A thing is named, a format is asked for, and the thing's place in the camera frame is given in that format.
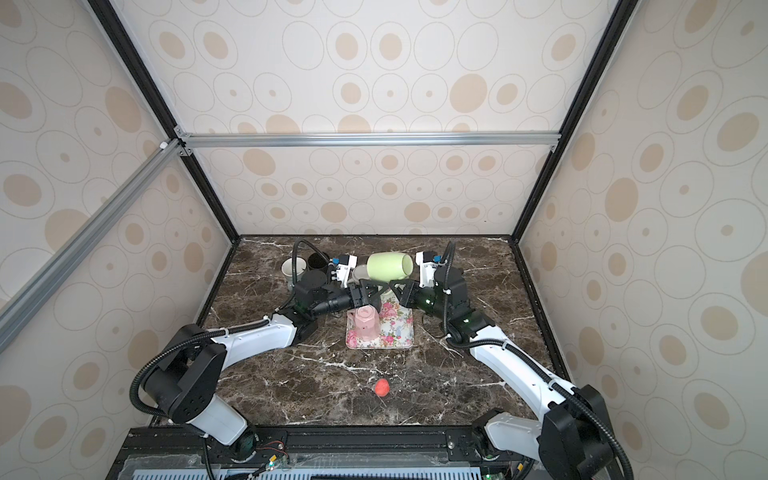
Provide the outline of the light green ceramic mug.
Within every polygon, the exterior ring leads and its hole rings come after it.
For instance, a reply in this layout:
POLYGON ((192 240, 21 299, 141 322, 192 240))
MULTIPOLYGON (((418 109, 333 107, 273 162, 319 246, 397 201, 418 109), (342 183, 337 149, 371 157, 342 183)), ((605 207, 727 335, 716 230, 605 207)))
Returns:
POLYGON ((370 279, 390 282, 408 278, 414 269, 411 257, 403 252, 381 252, 372 254, 367 263, 370 279))

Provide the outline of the floral rectangular tray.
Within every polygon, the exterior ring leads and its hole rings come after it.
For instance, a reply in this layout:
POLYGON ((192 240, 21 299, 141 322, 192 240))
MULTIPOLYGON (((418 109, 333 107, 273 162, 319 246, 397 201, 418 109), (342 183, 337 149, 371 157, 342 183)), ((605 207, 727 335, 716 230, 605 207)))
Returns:
POLYGON ((350 349, 409 349, 414 345, 414 318, 410 308, 404 308, 391 291, 381 296, 380 335, 373 341, 355 340, 346 330, 346 346, 350 349))

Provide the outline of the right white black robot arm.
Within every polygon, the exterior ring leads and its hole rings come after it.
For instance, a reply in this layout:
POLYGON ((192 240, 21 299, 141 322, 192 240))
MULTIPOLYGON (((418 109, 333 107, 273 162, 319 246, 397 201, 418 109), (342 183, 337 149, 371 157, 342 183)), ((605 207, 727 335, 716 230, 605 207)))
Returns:
POLYGON ((535 414, 534 420, 492 415, 481 427, 492 451, 528 457, 553 479, 591 479, 602 471, 612 479, 633 478, 601 394, 545 368, 472 307, 462 270, 443 264, 428 283, 395 280, 390 287, 402 306, 441 318, 447 344, 490 368, 535 414))

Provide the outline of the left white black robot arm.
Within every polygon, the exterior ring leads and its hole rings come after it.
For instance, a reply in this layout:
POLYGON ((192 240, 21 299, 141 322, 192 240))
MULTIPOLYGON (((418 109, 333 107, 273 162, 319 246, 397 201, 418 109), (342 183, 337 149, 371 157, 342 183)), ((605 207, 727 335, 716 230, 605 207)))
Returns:
POLYGON ((252 442, 248 421, 217 396, 222 371, 301 343, 325 315, 366 306, 378 309, 388 289, 385 282, 366 279, 341 287, 328 274, 306 273, 285 305, 262 319, 218 330, 188 324, 139 369, 129 387, 130 402, 142 413, 190 425, 227 447, 252 442))

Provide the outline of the grey ceramic mug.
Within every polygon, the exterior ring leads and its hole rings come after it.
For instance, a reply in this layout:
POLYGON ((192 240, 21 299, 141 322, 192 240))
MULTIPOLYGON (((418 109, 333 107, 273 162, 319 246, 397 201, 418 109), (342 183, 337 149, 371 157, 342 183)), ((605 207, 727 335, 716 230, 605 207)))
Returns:
POLYGON ((289 290, 292 290, 295 284, 302 278, 306 267, 306 261, 301 257, 297 257, 296 261, 288 258, 282 263, 281 273, 289 290))

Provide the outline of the black ceramic mug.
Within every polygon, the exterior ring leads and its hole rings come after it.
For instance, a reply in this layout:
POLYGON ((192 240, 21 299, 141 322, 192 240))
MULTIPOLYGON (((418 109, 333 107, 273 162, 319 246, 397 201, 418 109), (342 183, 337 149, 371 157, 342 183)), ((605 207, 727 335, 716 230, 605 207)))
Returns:
POLYGON ((329 257, 324 253, 312 253, 307 259, 307 268, 309 270, 318 270, 327 272, 329 268, 329 257))

